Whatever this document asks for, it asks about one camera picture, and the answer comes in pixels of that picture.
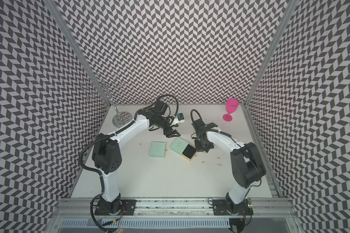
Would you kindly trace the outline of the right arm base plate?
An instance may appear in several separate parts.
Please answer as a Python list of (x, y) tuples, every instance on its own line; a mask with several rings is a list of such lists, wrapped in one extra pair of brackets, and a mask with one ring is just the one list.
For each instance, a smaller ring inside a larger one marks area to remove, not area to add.
[(215, 216), (252, 216), (254, 214), (249, 199), (239, 204), (234, 204), (226, 199), (214, 199), (212, 209)]

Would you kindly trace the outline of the aluminium right corner post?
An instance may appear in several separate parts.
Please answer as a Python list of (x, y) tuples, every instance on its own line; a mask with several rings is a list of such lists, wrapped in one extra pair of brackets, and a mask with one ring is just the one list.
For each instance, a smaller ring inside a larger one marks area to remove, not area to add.
[(266, 55), (264, 56), (264, 59), (263, 59), (263, 62), (262, 62), (262, 65), (254, 79), (254, 82), (253, 82), (253, 85), (246, 97), (246, 101), (244, 102), (244, 106), (247, 107), (256, 91), (257, 91), (257, 88), (259, 86), (259, 84), (261, 83), (262, 79), (263, 79), (263, 76), (267, 70), (267, 67), (269, 66), (277, 48), (278, 48), (278, 45), (281, 41), (281, 38), (287, 28), (287, 25), (288, 23), (290, 22), (290, 19), (292, 17), (292, 15), (294, 14), (295, 12), (295, 9), (297, 7), (297, 5), (300, 3), (300, 1), (298, 0), (290, 0), (288, 1), (288, 5), (287, 5), (287, 8), (285, 9), (284, 13), (283, 13), (283, 16), (280, 20), (280, 23), (278, 25), (278, 28), (276, 30), (276, 32), (274, 33), (274, 36), (273, 36), (273, 39), (268, 47), (268, 50), (267, 50), (267, 53)]

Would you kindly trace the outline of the aluminium corner post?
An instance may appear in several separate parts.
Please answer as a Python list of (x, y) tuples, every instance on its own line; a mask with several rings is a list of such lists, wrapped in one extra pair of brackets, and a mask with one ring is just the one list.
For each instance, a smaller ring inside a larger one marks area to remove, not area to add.
[(292, 17), (292, 15), (294, 14), (295, 12), (295, 9), (297, 7), (297, 5), (300, 3), (300, 1), (298, 0), (290, 0), (288, 1), (288, 5), (287, 5), (287, 8), (285, 9), (284, 13), (283, 13), (283, 16), (280, 20), (280, 23), (278, 25), (278, 28), (276, 30), (276, 32), (274, 33), (274, 36), (273, 36), (273, 39), (268, 47), (268, 50), (267, 50), (267, 53), (266, 55), (264, 56), (264, 59), (263, 59), (263, 62), (262, 62), (262, 65), (254, 79), (254, 82), (253, 82), (253, 85), (246, 97), (246, 101), (244, 102), (244, 106), (247, 107), (256, 91), (257, 91), (257, 88), (259, 86), (259, 84), (261, 83), (262, 79), (263, 79), (263, 76), (267, 70), (267, 67), (269, 66), (277, 48), (278, 48), (278, 45), (281, 41), (281, 38), (287, 28), (287, 25), (288, 23), (290, 22), (290, 19)]
[(59, 29), (63, 33), (70, 48), (72, 49), (75, 56), (79, 60), (80, 64), (82, 65), (82, 67), (86, 71), (87, 77), (90, 79), (91, 83), (95, 87), (100, 87), (100, 84), (99, 84), (92, 68), (90, 67), (87, 59), (85, 58), (82, 50), (80, 49), (80, 46), (77, 44), (77, 41), (75, 40), (74, 36), (72, 35), (71, 30), (69, 29), (63, 16), (61, 15), (55, 1), (45, 0), (45, 1), (43, 1), (43, 3), (45, 4), (45, 7), (49, 10), (51, 16), (53, 17), (53, 19), (55, 20)]

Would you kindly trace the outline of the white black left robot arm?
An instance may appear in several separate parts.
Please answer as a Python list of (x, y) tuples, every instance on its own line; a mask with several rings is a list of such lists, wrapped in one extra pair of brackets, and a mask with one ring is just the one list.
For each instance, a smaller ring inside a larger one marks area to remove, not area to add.
[(185, 121), (184, 115), (177, 107), (174, 115), (165, 117), (167, 108), (169, 108), (167, 104), (157, 100), (152, 106), (138, 110), (134, 119), (119, 130), (97, 137), (92, 160), (99, 173), (104, 201), (112, 203), (120, 196), (117, 170), (122, 164), (121, 149), (138, 133), (156, 126), (163, 129), (163, 134), (167, 138), (180, 136), (180, 133), (173, 128)]

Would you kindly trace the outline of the aluminium front rail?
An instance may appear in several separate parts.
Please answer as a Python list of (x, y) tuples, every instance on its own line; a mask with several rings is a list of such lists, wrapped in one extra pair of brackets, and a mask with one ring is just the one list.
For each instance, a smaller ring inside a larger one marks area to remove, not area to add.
[(301, 233), (285, 198), (248, 198), (246, 210), (228, 213), (218, 198), (123, 199), (123, 215), (92, 216), (86, 198), (62, 199), (47, 233)]

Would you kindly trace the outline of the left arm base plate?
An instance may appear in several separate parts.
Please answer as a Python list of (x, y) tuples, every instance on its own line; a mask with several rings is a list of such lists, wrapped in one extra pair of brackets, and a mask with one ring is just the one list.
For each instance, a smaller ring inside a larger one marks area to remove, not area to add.
[(107, 202), (101, 199), (97, 203), (97, 207), (94, 211), (96, 216), (132, 216), (136, 208), (137, 201), (130, 200), (115, 200), (113, 202)]

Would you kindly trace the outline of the mint box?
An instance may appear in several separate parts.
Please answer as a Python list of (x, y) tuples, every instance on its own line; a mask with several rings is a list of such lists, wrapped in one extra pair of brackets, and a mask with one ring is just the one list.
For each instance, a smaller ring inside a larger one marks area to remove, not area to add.
[(166, 142), (153, 141), (151, 143), (149, 156), (155, 158), (164, 158), (166, 152)]
[(191, 161), (196, 155), (196, 148), (189, 142), (177, 137), (170, 146), (170, 150)]

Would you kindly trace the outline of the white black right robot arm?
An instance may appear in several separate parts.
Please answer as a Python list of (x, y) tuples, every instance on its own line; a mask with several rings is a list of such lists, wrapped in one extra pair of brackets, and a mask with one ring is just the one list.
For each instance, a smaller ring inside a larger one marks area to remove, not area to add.
[(199, 152), (209, 152), (214, 146), (230, 156), (232, 175), (235, 183), (226, 195), (226, 202), (236, 206), (245, 200), (252, 187), (259, 186), (266, 175), (266, 169), (257, 146), (242, 143), (232, 135), (221, 131), (215, 123), (205, 124), (198, 119), (193, 122), (195, 146)]

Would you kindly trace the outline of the pink plastic wine glass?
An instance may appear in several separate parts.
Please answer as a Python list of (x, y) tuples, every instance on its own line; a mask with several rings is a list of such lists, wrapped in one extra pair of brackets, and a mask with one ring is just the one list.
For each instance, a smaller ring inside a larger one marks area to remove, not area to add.
[(223, 120), (227, 122), (232, 121), (233, 117), (231, 114), (237, 110), (239, 105), (240, 103), (236, 99), (228, 99), (225, 106), (227, 113), (223, 115)]

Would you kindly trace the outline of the aluminium left corner post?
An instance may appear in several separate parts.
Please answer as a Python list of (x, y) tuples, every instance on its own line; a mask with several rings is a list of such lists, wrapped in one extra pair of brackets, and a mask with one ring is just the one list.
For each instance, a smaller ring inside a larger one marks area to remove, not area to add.
[(53, 19), (55, 20), (59, 29), (63, 33), (70, 48), (72, 49), (75, 56), (79, 60), (80, 64), (82, 65), (82, 67), (86, 71), (87, 77), (90, 79), (91, 83), (95, 87), (100, 87), (100, 84), (99, 84), (92, 68), (90, 67), (87, 59), (85, 58), (82, 50), (80, 49), (80, 46), (77, 44), (77, 41), (75, 40), (74, 36), (72, 35), (71, 30), (69, 29), (63, 16), (61, 15), (55, 1), (45, 0), (45, 1), (43, 1), (43, 3), (45, 4), (45, 7), (49, 10), (51, 16), (53, 17)]

